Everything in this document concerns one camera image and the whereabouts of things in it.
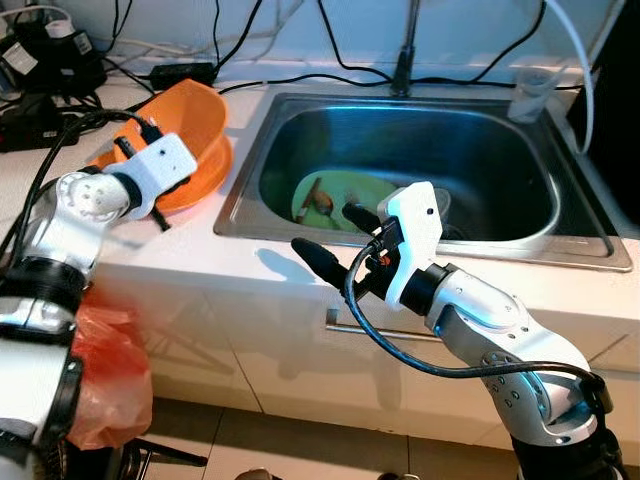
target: black cable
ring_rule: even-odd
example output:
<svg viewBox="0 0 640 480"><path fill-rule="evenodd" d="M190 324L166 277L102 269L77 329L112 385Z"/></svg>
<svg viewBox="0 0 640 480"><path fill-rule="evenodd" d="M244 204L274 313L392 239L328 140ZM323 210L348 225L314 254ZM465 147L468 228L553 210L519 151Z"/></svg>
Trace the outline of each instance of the black cable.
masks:
<svg viewBox="0 0 640 480"><path fill-rule="evenodd" d="M124 24L127 22L127 18L129 18L129 13L131 12L131 7L133 6L133 0L129 0L127 4L127 9L124 12L124 16L122 17L122 23L120 23L120 2L119 0L115 0L115 15L113 18L113 26L111 27L111 42L106 50L102 53L110 52L116 44L116 40L122 33L122 29L124 28Z"/></svg>
<svg viewBox="0 0 640 480"><path fill-rule="evenodd" d="M402 363L415 368L430 375L445 378L479 378L492 377L495 375L507 375L510 373L534 372L534 371L554 371L565 372L588 382L599 383L600 379L595 374L587 372L575 365L569 365L559 362L517 362L505 365L484 366L484 367L466 367L466 368L449 368L432 365L414 357L402 350L398 349L392 342L380 335L376 328L369 323L364 313L358 305L354 291L355 277L364 260L369 256L377 253L377 248L369 244L363 248L356 258L353 260L344 282L345 300L351 313L355 317L358 324L364 329L374 342L378 344L387 353L400 360Z"/></svg>
<svg viewBox="0 0 640 480"><path fill-rule="evenodd" d="M142 88L144 88L147 92L149 92L152 96L155 96L156 92L153 90L153 88L151 88L149 85L147 85L146 83L144 83L140 77L132 72L130 72L129 70L127 70L126 68L121 67L120 65L118 65L116 62L114 62L113 60L111 60L110 58L107 57L102 57L102 60L104 60L107 63L110 63L111 65L113 65L116 70L120 70L122 73L124 73L127 77L129 77L131 80L133 80L134 82L136 82L138 85L140 85Z"/></svg>
<svg viewBox="0 0 640 480"><path fill-rule="evenodd" d="M220 63L220 46L218 45L218 19L220 18L220 0L216 0L216 17L213 20L213 46L216 49L216 65Z"/></svg>
<svg viewBox="0 0 640 480"><path fill-rule="evenodd" d="M331 24L329 23L329 17L327 17L327 12L324 9L324 5L322 4L322 0L318 0L318 7L320 8L320 13L322 14L322 21L324 22L324 26L327 29L327 33L329 34L329 40L331 40L331 47L333 47L333 53L336 56L336 60L340 64L342 68L345 70L358 70L361 72L369 72L375 73L376 75L381 76L385 80L391 81L391 77L380 70L370 67L354 67L352 65L346 65L342 58L340 57L340 52L338 50L338 44L336 42L335 37L333 36L333 29L331 28Z"/></svg>
<svg viewBox="0 0 640 480"><path fill-rule="evenodd" d="M238 39L238 42L231 49L231 51L229 53L227 53L224 56L224 58L222 60L220 60L218 62L218 64L216 65L216 68L215 68L216 75L218 73L220 73L220 69L222 68L222 66L225 63L227 63L229 61L229 59L231 57L233 57L238 50L240 50L240 47L242 47L242 44L244 43L245 39L247 38L247 35L249 35L249 30L251 30L251 25L253 24L253 20L256 18L256 14L258 13L258 10L260 9L261 5L262 5L262 0L257 0L256 4L253 6L253 9L251 10L251 14L249 15L249 20L247 21L247 24L244 26L244 30L242 31L242 34L240 35L240 38Z"/></svg>
<svg viewBox="0 0 640 480"><path fill-rule="evenodd" d="M518 40L509 45L505 50L502 51L489 65L487 65L482 72L473 77L470 80L455 80L451 78L443 78L443 77L423 77L413 80L412 83L450 83L454 85L480 85L480 79L484 78L489 71L495 67L500 60L502 60L506 55L508 55L511 51L522 45L524 42L529 40L540 28L540 24L544 18L544 14L547 10L547 2L542 0L540 2L540 10L538 12L538 16L536 17L535 22L531 26L531 28L520 37Z"/></svg>
<svg viewBox="0 0 640 480"><path fill-rule="evenodd" d="M96 112L87 113L86 115L69 125L69 127L67 127L67 129L65 129L64 132L62 132L62 134L58 136L56 143L51 147L49 153L47 153L47 156L42 161L42 164L40 165L40 168L38 169L38 172L36 173L31 186L29 187L24 206L19 214L18 225L14 229L15 240L13 243L14 246L13 250L11 251L11 256L9 257L9 267L13 267L22 256L22 249L24 247L23 242L29 224L31 210L37 199L38 193L40 192L42 182L44 181L44 178L51 168L53 161L55 160L58 153L60 153L62 146L67 142L69 138L71 138L73 135L76 135L78 132L81 132L88 123L97 119L119 121L133 119L137 121L143 128L151 127L151 125L141 116L127 110L98 110ZM3 240L2 245L5 245L5 242L7 242L7 237L5 237L5 239Z"/></svg>
<svg viewBox="0 0 640 480"><path fill-rule="evenodd" d="M356 87L378 87L380 85L391 83L389 80L380 80L379 82L356 82L355 80L349 80L348 78L338 77L337 75L330 75L328 73L307 73L305 75L300 75L293 78L285 78L282 80L262 80L256 82L240 83L238 85L232 85L230 87L223 88L222 90L219 90L218 93L220 95L224 95L227 92L238 90L240 88L254 87L256 85L280 85L283 83L294 83L300 80L305 80L307 78L329 78L332 80L337 80L339 82L348 83L349 85L354 85Z"/></svg>

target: power adapter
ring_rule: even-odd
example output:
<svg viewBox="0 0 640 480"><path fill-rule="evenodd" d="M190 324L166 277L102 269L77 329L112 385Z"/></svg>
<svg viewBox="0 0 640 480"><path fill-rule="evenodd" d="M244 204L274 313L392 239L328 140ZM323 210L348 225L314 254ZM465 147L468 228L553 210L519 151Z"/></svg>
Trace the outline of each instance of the power adapter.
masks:
<svg viewBox="0 0 640 480"><path fill-rule="evenodd" d="M211 62L156 65L144 78L154 90L166 90L186 78L210 87L216 79L216 69Z"/></svg>

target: sink basin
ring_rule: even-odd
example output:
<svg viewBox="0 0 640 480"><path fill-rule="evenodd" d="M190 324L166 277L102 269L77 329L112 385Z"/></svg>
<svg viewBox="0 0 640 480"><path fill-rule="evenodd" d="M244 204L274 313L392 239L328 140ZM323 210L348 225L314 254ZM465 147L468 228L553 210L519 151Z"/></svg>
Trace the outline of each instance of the sink basin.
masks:
<svg viewBox="0 0 640 480"><path fill-rule="evenodd" d="M429 180L451 202L439 253L628 270L551 118L518 125L508 102L279 94L214 230L363 245L365 235L294 222L296 187L320 170L402 187Z"/></svg>

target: white cabinet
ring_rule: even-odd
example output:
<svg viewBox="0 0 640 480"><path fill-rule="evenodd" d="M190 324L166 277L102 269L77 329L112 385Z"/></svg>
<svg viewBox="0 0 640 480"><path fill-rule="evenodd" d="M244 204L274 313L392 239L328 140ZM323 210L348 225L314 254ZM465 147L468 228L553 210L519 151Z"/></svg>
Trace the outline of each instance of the white cabinet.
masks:
<svg viewBox="0 0 640 480"><path fill-rule="evenodd" d="M99 274L101 302L134 313L151 361L154 394L258 411L259 406L202 290Z"/></svg>
<svg viewBox="0 0 640 480"><path fill-rule="evenodd" d="M473 443L499 418L479 380L432 377L402 365L366 335L336 332L354 323L337 293L308 295L279 288L210 292L211 308L266 413L400 434ZM375 298L362 302L378 327L426 333L422 319L391 313ZM463 364L439 341L394 340L429 362Z"/></svg>

